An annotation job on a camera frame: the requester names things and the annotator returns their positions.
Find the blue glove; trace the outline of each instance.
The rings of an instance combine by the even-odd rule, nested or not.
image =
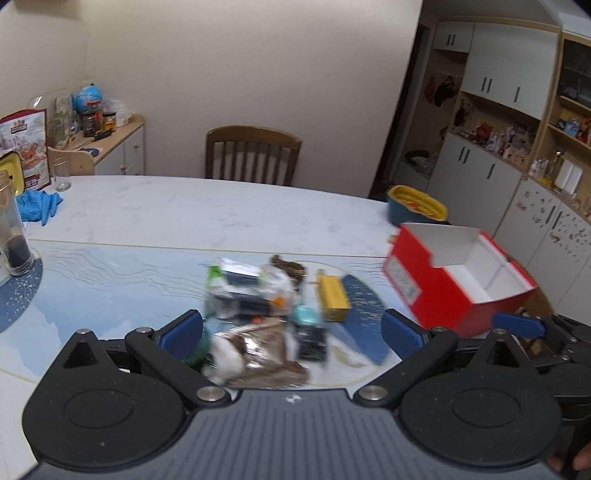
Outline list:
[[[47,223],[50,216],[55,216],[57,206],[63,201],[58,193],[48,195],[36,190],[25,190],[17,197],[18,211],[23,222]]]

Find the yellow box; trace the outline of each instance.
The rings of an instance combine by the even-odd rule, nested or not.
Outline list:
[[[317,283],[324,319],[327,322],[342,322],[351,309],[351,304],[340,277],[325,275],[321,269],[318,270]]]

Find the red box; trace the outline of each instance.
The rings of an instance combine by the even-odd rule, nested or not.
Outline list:
[[[462,337],[490,330],[537,288],[486,233],[462,226],[403,224],[382,269],[423,328]]]

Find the blue gripper pad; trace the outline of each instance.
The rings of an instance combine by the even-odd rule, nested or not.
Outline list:
[[[154,340],[177,360],[184,360],[197,348],[203,334],[203,318],[197,310],[189,310],[164,326]]]
[[[538,320],[502,312],[495,313],[492,327],[504,328],[511,335],[530,339],[542,337],[546,333],[546,329]]]
[[[382,315],[382,338],[404,360],[428,342],[429,334],[400,312],[389,309]]]

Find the human hand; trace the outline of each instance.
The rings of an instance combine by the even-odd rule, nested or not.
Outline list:
[[[555,472],[561,472],[563,461],[552,456],[548,459],[548,466]],[[583,449],[573,459],[573,470],[585,470],[591,468],[591,442],[583,447]]]

